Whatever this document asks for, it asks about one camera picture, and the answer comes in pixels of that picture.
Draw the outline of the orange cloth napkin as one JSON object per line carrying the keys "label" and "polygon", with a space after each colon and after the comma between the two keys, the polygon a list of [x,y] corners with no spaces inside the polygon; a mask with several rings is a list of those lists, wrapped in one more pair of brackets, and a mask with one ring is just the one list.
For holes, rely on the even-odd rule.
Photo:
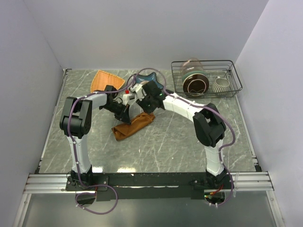
{"label": "orange cloth napkin", "polygon": [[119,124],[112,128],[113,135],[117,141],[124,140],[134,135],[144,127],[151,124],[155,119],[155,115],[153,113],[148,114],[142,112],[131,120],[131,124],[128,125],[126,123]]}

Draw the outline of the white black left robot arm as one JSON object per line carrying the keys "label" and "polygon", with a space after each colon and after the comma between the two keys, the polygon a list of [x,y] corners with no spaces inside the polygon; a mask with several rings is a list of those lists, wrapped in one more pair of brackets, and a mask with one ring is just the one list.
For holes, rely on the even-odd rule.
{"label": "white black left robot arm", "polygon": [[78,98],[69,96],[65,100],[59,126],[71,147],[70,182],[77,184],[83,190],[89,190],[94,184],[87,143],[92,111],[105,109],[113,113],[117,120],[131,124],[130,105],[127,101],[116,101],[118,92],[113,86],[107,85],[104,91],[96,90]]}

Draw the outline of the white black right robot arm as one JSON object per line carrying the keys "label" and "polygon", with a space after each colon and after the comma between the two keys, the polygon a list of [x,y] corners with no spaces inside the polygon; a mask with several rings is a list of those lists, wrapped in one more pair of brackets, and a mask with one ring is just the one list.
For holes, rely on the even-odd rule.
{"label": "white black right robot arm", "polygon": [[179,114],[194,124],[196,137],[205,147],[207,160],[206,176],[201,183],[214,189],[220,187],[226,176],[219,151],[223,144],[226,126],[223,120],[216,115],[218,112],[216,106],[212,103],[198,105],[176,93],[159,89],[153,81],[144,85],[136,84],[130,91],[144,112],[151,114],[155,109],[162,108]]}

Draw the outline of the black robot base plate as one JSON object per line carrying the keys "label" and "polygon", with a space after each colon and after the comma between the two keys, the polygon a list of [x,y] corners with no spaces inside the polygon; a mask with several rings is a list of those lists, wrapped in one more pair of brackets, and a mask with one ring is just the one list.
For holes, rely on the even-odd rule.
{"label": "black robot base plate", "polygon": [[203,200],[205,191],[230,190],[230,175],[191,173],[94,173],[89,183],[80,184],[75,175],[66,183],[68,192],[95,192],[97,201],[126,199],[190,198]]}

